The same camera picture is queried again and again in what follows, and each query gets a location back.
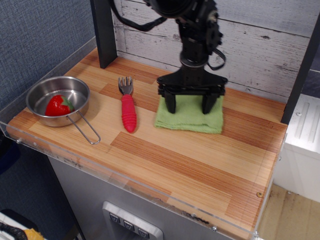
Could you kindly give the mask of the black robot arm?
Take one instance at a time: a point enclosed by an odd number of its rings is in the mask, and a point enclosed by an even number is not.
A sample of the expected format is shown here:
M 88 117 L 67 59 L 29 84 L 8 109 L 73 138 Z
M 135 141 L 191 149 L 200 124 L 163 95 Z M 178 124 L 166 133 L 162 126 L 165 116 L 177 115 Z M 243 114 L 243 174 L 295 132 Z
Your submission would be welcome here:
M 219 31 L 218 10 L 213 0 L 148 0 L 146 4 L 166 19 L 175 19 L 182 42 L 181 67 L 157 79 L 158 93 L 167 110 L 176 111 L 177 95 L 202 96 L 202 112 L 208 114 L 217 98 L 225 94 L 225 77 L 205 70 L 209 56 L 225 55 L 218 50 L 223 34 Z

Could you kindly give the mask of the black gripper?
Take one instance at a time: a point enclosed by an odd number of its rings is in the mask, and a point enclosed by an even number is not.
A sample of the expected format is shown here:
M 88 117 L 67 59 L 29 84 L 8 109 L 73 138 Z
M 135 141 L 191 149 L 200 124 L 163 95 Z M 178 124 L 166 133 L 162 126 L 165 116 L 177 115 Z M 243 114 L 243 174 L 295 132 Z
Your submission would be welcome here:
M 200 95 L 202 113 L 208 114 L 215 105 L 217 96 L 225 94 L 227 78 L 210 73 L 204 67 L 181 66 L 176 72 L 157 79 L 158 93 L 164 96 L 168 112 L 176 112 L 176 95 Z

